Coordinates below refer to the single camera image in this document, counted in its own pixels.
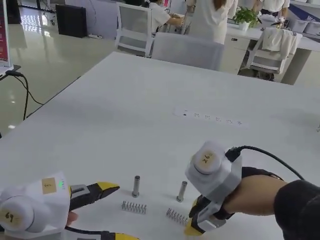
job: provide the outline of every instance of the white tabletop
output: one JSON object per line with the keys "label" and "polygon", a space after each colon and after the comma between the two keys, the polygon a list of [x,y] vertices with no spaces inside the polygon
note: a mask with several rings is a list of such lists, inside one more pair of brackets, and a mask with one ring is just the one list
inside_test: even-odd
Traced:
{"label": "white tabletop", "polygon": [[[258,40],[262,34],[262,31],[260,30],[260,28],[249,28],[247,31],[242,31],[239,29],[238,25],[228,23],[226,34],[238,38]],[[320,43],[304,36],[302,37],[298,48],[320,52]]]}
{"label": "white tabletop", "polygon": [[[165,215],[168,208],[187,215],[198,197],[188,184],[185,200],[175,200],[187,163],[204,141],[263,148],[319,185],[319,106],[313,89],[113,53],[0,140],[0,183],[60,170],[70,185],[118,183],[119,191],[79,209],[74,226],[184,240],[184,228]],[[173,114],[184,108],[243,126]],[[297,179],[267,156],[242,155],[247,166]],[[138,198],[131,197],[135,175],[141,176]],[[124,200],[147,204],[147,214],[123,212]],[[282,232],[273,216],[236,214],[203,239],[278,240]]]}

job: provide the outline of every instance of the black speaker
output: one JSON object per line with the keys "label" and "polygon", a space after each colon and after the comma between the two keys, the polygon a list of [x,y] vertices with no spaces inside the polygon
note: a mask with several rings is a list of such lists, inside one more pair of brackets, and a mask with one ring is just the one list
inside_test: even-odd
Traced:
{"label": "black speaker", "polygon": [[84,7],[57,4],[55,10],[59,34],[77,38],[88,35],[87,16]]}
{"label": "black speaker", "polygon": [[8,17],[8,24],[20,24],[20,11],[17,0],[6,0],[6,13]]}

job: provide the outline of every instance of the potted plant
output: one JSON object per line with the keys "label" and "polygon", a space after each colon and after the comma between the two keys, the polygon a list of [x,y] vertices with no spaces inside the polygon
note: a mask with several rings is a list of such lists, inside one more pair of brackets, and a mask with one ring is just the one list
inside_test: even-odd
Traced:
{"label": "potted plant", "polygon": [[232,19],[236,24],[239,24],[239,29],[242,31],[247,31],[248,28],[253,28],[258,24],[257,14],[253,10],[242,6],[238,7]]}

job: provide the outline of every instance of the red screen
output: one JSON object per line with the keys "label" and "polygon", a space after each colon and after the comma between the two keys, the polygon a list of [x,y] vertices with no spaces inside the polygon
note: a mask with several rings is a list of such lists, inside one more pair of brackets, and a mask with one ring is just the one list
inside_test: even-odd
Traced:
{"label": "red screen", "polygon": [[8,61],[5,11],[3,0],[0,0],[0,60]]}

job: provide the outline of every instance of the metal spring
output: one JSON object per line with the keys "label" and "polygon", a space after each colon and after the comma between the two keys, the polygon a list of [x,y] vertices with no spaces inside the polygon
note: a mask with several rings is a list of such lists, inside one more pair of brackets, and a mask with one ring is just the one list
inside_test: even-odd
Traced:
{"label": "metal spring", "polygon": [[181,214],[177,213],[175,210],[169,208],[167,211],[166,211],[166,216],[172,220],[174,220],[175,222],[181,224],[181,225],[184,225],[186,226],[187,223],[188,223],[188,220],[189,218],[188,217],[185,217],[185,216],[182,216]]}
{"label": "metal spring", "polygon": [[121,207],[124,211],[133,212],[136,214],[146,214],[147,212],[147,205],[145,204],[123,201]]}

